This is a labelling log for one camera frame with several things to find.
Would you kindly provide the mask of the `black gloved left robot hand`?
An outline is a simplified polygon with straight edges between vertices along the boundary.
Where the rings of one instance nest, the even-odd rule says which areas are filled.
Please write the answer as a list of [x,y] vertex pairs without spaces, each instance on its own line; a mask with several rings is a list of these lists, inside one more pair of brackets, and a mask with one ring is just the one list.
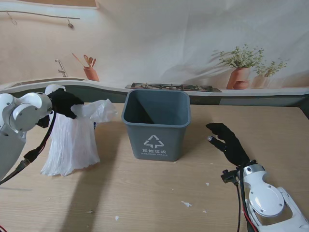
[[75,95],[59,88],[47,95],[51,100],[53,110],[68,118],[75,119],[77,115],[71,110],[74,105],[84,105],[84,102]]

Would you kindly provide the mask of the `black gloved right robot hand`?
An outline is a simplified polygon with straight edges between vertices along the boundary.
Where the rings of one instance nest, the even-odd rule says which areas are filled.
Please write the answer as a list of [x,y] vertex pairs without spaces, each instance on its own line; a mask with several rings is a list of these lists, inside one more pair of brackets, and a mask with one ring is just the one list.
[[217,138],[209,136],[208,141],[222,151],[230,163],[241,166],[250,162],[239,139],[225,124],[209,123],[206,127],[217,136]]

